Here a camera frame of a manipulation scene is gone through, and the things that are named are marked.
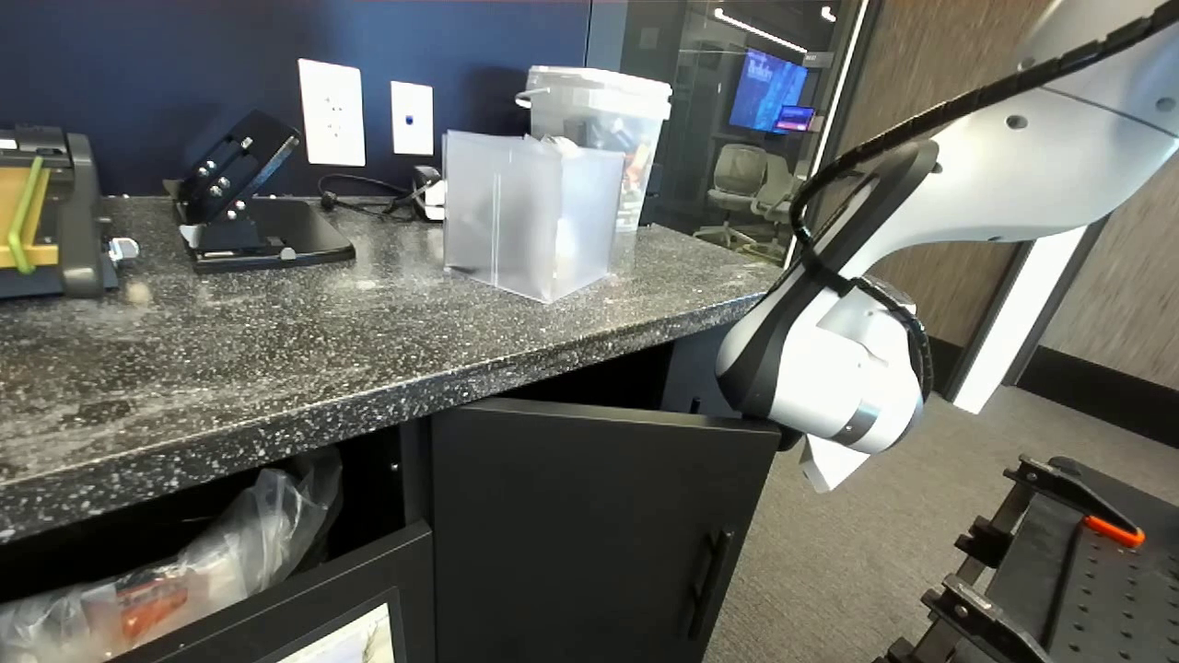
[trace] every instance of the speckled countertop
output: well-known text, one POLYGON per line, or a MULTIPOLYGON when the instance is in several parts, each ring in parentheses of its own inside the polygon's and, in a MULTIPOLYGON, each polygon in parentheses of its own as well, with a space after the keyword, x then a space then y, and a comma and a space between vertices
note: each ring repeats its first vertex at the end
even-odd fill
POLYGON ((351 265, 196 277, 164 200, 98 301, 0 305, 0 541, 681 340, 771 265, 644 230, 637 270, 555 305, 443 274, 443 230, 337 219, 351 265))

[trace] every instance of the wall outlet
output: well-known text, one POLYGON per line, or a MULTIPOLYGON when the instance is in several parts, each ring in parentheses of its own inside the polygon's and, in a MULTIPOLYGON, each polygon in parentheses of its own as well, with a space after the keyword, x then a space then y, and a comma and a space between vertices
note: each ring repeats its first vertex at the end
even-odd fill
POLYGON ((389 82, 395 155, 433 155, 433 90, 389 82))
POLYGON ((302 135, 314 165, 363 165, 363 91, 358 68, 299 60, 302 135))

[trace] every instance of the gray floor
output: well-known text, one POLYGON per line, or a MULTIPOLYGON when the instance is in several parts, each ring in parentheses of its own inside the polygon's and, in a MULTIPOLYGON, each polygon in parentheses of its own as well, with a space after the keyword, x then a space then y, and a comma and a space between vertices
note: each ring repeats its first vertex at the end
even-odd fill
POLYGON ((1179 448, 1002 389, 983 416, 933 406, 915 438, 817 496, 784 453, 767 484, 707 663, 851 663, 916 637, 919 592, 961 559, 1018 456, 1074 456, 1179 501, 1179 448))

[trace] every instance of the white robotic arm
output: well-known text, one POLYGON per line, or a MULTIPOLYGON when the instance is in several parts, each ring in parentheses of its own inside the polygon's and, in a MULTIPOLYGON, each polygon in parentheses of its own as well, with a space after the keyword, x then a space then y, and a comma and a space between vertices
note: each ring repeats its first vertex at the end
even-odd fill
POLYGON ((1128 203, 1175 152, 1175 15, 1179 0, 1057 0, 1024 49, 1024 90, 991 85, 1002 98, 928 141, 878 141, 884 157, 846 210, 821 239, 802 237, 805 258, 735 320, 719 383, 735 411, 805 436, 817 491, 895 447, 928 397, 926 332, 867 270, 916 243, 1069 231, 1128 203))

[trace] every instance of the computer screen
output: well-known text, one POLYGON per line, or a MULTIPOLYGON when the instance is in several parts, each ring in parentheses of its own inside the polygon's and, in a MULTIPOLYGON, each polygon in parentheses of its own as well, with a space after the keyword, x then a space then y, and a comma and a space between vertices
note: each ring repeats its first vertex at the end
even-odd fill
POLYGON ((802 131, 814 111, 802 107, 805 68, 767 50, 743 50, 728 124, 747 131, 802 131))

